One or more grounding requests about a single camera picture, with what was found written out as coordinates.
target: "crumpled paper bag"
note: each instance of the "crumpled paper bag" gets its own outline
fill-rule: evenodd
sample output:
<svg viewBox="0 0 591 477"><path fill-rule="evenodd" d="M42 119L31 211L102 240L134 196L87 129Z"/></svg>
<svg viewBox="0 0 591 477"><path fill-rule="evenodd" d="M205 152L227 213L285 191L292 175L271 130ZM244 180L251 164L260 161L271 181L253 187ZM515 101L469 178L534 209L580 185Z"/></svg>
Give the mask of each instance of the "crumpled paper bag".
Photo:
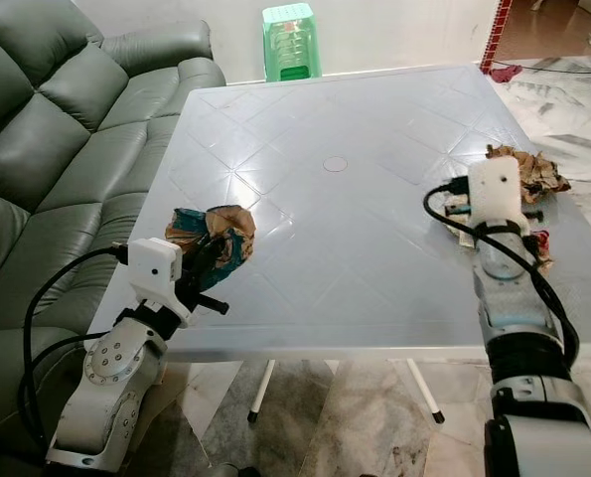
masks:
<svg viewBox="0 0 591 477"><path fill-rule="evenodd" d="M201 291L227 278L253 254L255 222L241 206L214 207L206 212L175 209L165 238L191 256L209 240L224 238L224 250L214 268L201 278Z"/></svg>
<svg viewBox="0 0 591 477"><path fill-rule="evenodd" d="M520 195L527 204L535 204L549 192L563 192L571 189L569 181L557 172L557 164L547 161L538 152L532 156L528 152L516 151L511 146L494 148L487 146L488 159L493 157L514 156L520 171Z"/></svg>

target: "black cord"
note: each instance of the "black cord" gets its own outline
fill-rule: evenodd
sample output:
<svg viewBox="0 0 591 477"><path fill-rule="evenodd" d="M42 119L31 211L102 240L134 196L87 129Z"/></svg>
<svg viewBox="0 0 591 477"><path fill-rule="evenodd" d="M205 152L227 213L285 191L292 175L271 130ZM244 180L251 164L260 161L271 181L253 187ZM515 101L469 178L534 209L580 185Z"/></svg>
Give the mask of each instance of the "black cord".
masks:
<svg viewBox="0 0 591 477"><path fill-rule="evenodd" d="M50 278L50 280L48 280L44 284L44 286L42 286L39 289L39 291L37 293L35 293L35 296L33 296L33 299L30 301L30 304L28 305L28 309L26 310L26 317L24 319L24 338L23 338L24 339L24 376L22 378L22 384L20 384L20 386L25 384L25 386L28 388L28 405L30 408L30 417L32 418L34 423L31 423L29 420L28 422L24 422L24 424L28 428L29 426L27 424L31 423L30 428L28 428L28 431L31 433L31 436L33 437L35 442L37 442L37 445L39 445L39 447L42 450L48 449L48 441L46 439L46 433L44 431L44 426L41 422L41 414L39 412L39 405L37 403L37 389L35 387L34 375L31 371L32 363L33 363L32 350L31 350L31 345L32 345L31 337L32 337L32 323L33 323L33 317L35 314L35 309L37 308L39 301L46 294L46 292L48 292L48 290L50 290L53 287L53 285L57 281L59 281L59 279L61 279L66 273L68 273L70 270L72 270L73 268L80 265L81 263L83 263L86 260L94 258L95 256L105 255L105 254L116 255L117 249L115 247L111 247L111 246L107 247L107 248L100 248L98 250L88 252L85 255L82 255L79 258L76 258L75 260L68 263L61 270L59 270L57 273L55 273ZM18 410L20 412L20 415L22 415L22 412L25 412L25 407L23 406L23 399L22 399L22 407L19 408Z"/></svg>
<svg viewBox="0 0 591 477"><path fill-rule="evenodd" d="M73 336L71 338L66 338L64 340L58 341L57 343L54 343L53 345L49 346L44 351L42 351L39 354L39 356L37 356L37 358L35 358L33 360L32 365L30 367L30 373L31 374L34 373L35 370L37 369L37 367L39 366L39 364L42 361L44 361L51 353L56 351L58 348L61 348L66 345L70 345L72 343L78 343L80 341L95 340L96 338L100 338L101 336L105 335L106 333L107 332L92 333L92 334L83 335L83 336ZM35 440L35 442L37 442L37 445L39 445L41 447L43 444L37 438L37 436L38 436L37 429L36 429L35 425L33 424L32 420L29 418L28 412L26 410L26 402L25 402L26 396L25 396L25 394L26 394L27 388L28 388L28 383L26 382L26 380L22 379L21 382L19 383L19 387L17 388L17 410L19 412L19 416L21 418L21 421L24 424L24 427L26 427L26 430L28 430L28 432L31 434L31 436L33 436L33 440Z"/></svg>
<svg viewBox="0 0 591 477"><path fill-rule="evenodd" d="M437 221L445 225L448 225L454 229L457 229L461 232L469 234L474 239L482 240L486 244L491 245L495 249L501 251L515 263L520 265L530 275L531 283L533 284L535 291L537 291L537 294L540 296L544 304L560 321L560 326L562 327L562 334L564 336L565 342L564 360L566 362L567 368L570 370L573 364L575 363L575 360L577 359L577 355L580 350L580 338L577 334L577 331L573 327L573 324L566 315L566 312L564 311L564 307L562 306L562 302L560 301L559 297L557 296L549 282L546 281L546 279L540 274L539 270L537 269L537 266L532 265L526 259L518 255L508 246L505 246L499 241L485 234L479 233L470 227L464 226L463 224L459 224L458 222L452 221L451 219L448 219L447 217L439 214L430 207L429 200L434 194L438 194L439 192L447 192L450 191L450 189L451 187L449 184L445 184L443 186L432 189L423 198L423 209L425 209L425 212L427 212L431 217L433 217Z"/></svg>
<svg viewBox="0 0 591 477"><path fill-rule="evenodd" d="M567 72L567 71L563 71L563 70L548 70L546 68L524 67L523 65L514 65L512 63L497 62L496 60L493 60L493 63L498 63L499 65L505 65L506 67L521 67L525 70L534 70L535 72L567 73L569 75L591 75L591 72Z"/></svg>

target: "white wall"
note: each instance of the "white wall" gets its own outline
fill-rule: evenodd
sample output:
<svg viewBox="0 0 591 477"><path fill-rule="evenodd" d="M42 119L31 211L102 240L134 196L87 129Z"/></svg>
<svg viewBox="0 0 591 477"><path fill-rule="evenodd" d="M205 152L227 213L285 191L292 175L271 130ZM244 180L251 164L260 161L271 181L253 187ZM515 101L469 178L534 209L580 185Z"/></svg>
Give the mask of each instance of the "white wall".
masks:
<svg viewBox="0 0 591 477"><path fill-rule="evenodd" d="M297 0L74 0L105 36L185 18L212 27L229 83L263 80L262 9ZM324 74L479 61L499 0L308 0Z"/></svg>

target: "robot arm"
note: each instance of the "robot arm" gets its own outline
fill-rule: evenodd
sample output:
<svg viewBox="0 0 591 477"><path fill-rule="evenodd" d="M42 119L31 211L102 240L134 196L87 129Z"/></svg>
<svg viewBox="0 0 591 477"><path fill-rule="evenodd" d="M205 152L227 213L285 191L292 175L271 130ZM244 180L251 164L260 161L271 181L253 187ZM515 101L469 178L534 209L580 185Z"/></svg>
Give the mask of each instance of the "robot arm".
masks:
<svg viewBox="0 0 591 477"><path fill-rule="evenodd" d="M211 265L221 251L222 243L213 241L191 263L183 263L180 248L164 240L139 239L129 244L129 281L139 304L123 310L111 331L87 352L83 376L48 450L47 475L119 470L141 402L162 379L165 341L190 324L198 304L222 314L228 309L225 303L200 294L198 288L207 269L203 265Z"/></svg>
<svg viewBox="0 0 591 477"><path fill-rule="evenodd" d="M530 261L517 160L479 163L468 181L470 225ZM473 267L494 383L495 418L485 427L488 477L591 477L591 417L571 381L556 317L530 274L495 247L478 241Z"/></svg>

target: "white table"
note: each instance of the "white table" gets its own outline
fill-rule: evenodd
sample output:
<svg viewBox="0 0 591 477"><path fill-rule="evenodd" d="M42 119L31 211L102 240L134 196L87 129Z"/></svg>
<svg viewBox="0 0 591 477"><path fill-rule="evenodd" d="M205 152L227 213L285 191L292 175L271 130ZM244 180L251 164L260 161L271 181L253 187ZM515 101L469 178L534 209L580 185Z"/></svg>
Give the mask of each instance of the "white table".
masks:
<svg viewBox="0 0 591 477"><path fill-rule="evenodd" d="M169 359L484 357L471 254L421 199L502 143L535 152L473 66L193 91L132 238L223 204L250 208L257 234L210 290L229 313L199 308ZM550 281L591 355L591 228L566 194L541 208ZM133 298L119 266L89 331Z"/></svg>

